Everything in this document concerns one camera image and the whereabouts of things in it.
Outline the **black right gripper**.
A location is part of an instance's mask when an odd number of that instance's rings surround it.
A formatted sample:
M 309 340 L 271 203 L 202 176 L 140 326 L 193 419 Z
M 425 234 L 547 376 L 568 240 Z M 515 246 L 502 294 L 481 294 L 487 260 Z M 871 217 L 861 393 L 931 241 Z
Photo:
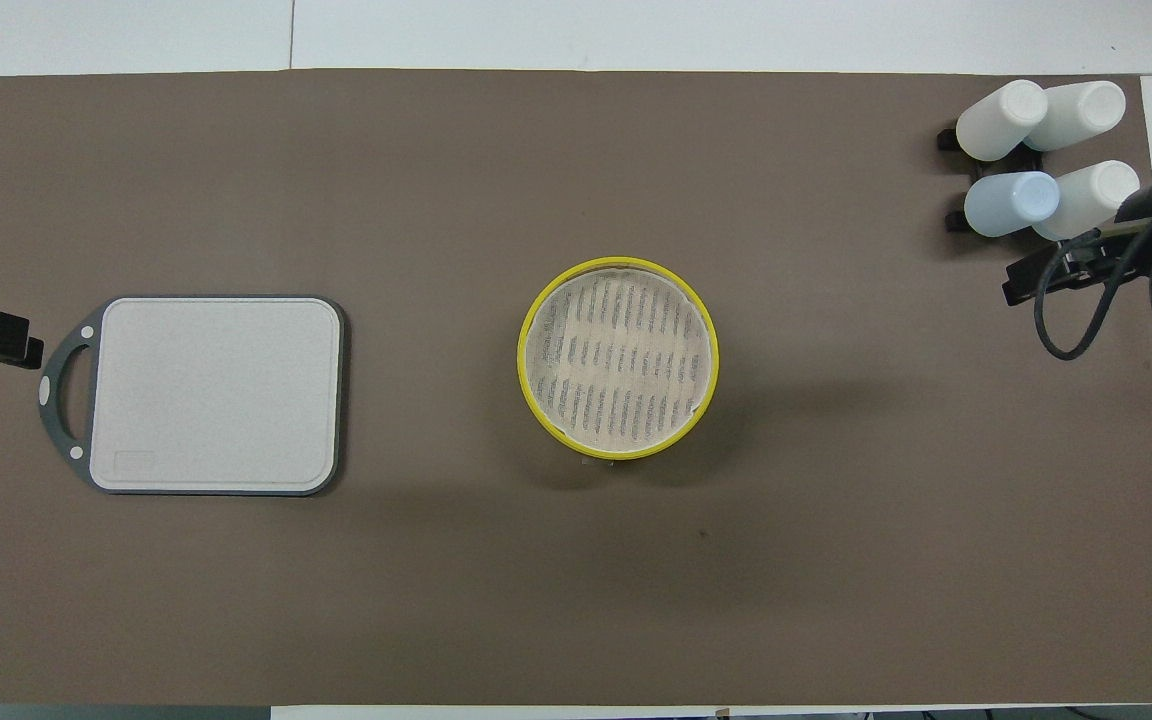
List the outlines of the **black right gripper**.
M 1106 282 L 1128 255 L 1130 243 L 1152 222 L 1152 183 L 1135 191 L 1102 228 L 1079 234 L 1058 249 L 1039 249 L 1011 263 L 1002 283 L 1005 302 L 1020 306 L 1066 287 L 1089 287 Z

